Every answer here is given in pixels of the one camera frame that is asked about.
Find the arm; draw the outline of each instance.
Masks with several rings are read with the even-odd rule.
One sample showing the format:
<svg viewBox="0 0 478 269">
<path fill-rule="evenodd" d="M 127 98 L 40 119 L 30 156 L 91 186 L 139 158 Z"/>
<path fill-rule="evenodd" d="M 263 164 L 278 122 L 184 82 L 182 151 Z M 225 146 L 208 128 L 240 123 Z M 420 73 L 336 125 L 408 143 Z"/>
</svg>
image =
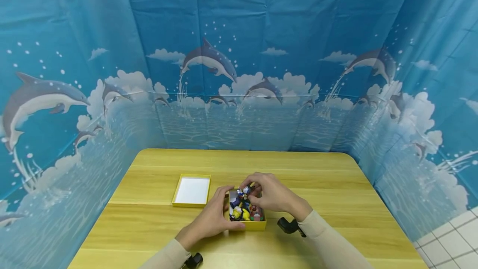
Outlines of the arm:
<svg viewBox="0 0 478 269">
<path fill-rule="evenodd" d="M 365 257 L 315 212 L 309 203 L 284 186 L 272 174 L 256 172 L 241 184 L 240 188 L 254 182 L 249 196 L 252 204 L 277 212 L 287 212 L 317 251 L 327 269 L 373 269 Z"/>
<path fill-rule="evenodd" d="M 203 238 L 213 237 L 226 230 L 245 228 L 239 221 L 227 221 L 223 211 L 229 207 L 224 205 L 226 193 L 233 186 L 219 187 L 212 199 L 207 203 L 202 212 L 166 247 L 147 260 L 139 269 L 181 269 L 186 260 L 191 256 L 189 250 Z"/>
</svg>

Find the left hand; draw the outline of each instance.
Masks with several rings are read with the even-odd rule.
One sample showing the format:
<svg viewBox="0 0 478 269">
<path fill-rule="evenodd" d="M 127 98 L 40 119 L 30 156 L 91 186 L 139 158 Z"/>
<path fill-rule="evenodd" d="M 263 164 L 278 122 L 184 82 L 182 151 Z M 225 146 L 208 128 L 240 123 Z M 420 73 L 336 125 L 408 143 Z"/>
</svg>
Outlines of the left hand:
<svg viewBox="0 0 478 269">
<path fill-rule="evenodd" d="M 207 203 L 202 212 L 188 226 L 183 228 L 176 236 L 176 240 L 185 248 L 191 250 L 192 246 L 203 238 L 213 237 L 226 230 L 244 229 L 245 225 L 239 221 L 228 221 L 224 218 L 224 209 L 229 209 L 229 202 L 224 206 L 224 197 L 233 186 L 219 187 L 212 199 Z"/>
</svg>

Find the box lid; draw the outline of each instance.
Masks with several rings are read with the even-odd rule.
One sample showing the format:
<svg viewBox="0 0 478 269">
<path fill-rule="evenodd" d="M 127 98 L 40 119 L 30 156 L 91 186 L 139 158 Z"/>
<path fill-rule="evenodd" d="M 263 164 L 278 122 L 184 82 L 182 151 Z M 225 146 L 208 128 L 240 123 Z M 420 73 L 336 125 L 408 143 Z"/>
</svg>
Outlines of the box lid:
<svg viewBox="0 0 478 269">
<path fill-rule="evenodd" d="M 209 197 L 211 176 L 182 174 L 173 197 L 173 207 L 202 208 Z"/>
</svg>

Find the tiled wall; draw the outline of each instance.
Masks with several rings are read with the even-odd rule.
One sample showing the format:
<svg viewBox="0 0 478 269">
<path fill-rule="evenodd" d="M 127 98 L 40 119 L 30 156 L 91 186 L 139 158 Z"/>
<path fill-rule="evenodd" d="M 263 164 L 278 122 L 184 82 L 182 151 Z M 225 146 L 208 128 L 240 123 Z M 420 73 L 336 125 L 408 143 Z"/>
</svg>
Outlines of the tiled wall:
<svg viewBox="0 0 478 269">
<path fill-rule="evenodd" d="M 478 269 L 478 207 L 435 229 L 413 246 L 432 269 Z"/>
</svg>

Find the hand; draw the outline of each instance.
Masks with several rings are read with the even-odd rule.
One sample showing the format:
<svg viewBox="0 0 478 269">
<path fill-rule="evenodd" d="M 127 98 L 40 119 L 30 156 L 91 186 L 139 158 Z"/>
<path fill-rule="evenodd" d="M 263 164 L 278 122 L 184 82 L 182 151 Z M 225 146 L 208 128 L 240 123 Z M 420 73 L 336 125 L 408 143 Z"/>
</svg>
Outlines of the hand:
<svg viewBox="0 0 478 269">
<path fill-rule="evenodd" d="M 212 199 L 207 203 L 202 212 L 188 226 L 183 228 L 176 236 L 176 240 L 189 251 L 199 240 L 213 237 L 226 230 L 244 229 L 245 225 L 239 221 L 227 221 L 224 210 L 229 209 L 229 202 L 224 206 L 224 197 L 233 186 L 219 187 Z"/>
<path fill-rule="evenodd" d="M 256 172 L 246 178 L 240 189 L 254 182 L 254 190 L 249 194 L 253 205 L 277 212 L 287 212 L 298 222 L 302 222 L 312 212 L 309 203 L 282 184 L 275 175 Z"/>
</svg>

